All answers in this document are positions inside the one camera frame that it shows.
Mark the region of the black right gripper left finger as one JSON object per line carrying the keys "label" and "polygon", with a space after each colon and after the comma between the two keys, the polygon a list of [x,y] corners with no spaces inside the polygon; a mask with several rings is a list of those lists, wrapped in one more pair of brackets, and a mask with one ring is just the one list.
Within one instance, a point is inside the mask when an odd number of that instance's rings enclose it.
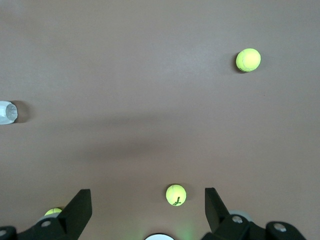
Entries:
{"label": "black right gripper left finger", "polygon": [[58,215],[46,216],[17,234],[18,240],[77,240],[92,216],[90,189],[81,189]]}

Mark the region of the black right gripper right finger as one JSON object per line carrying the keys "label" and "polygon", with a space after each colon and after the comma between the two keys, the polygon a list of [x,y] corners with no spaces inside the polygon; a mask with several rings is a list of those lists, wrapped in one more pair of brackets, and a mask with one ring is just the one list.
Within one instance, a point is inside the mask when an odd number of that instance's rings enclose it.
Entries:
{"label": "black right gripper right finger", "polygon": [[210,232],[204,240],[265,240],[266,230],[239,212],[230,213],[217,190],[204,190],[205,216]]}

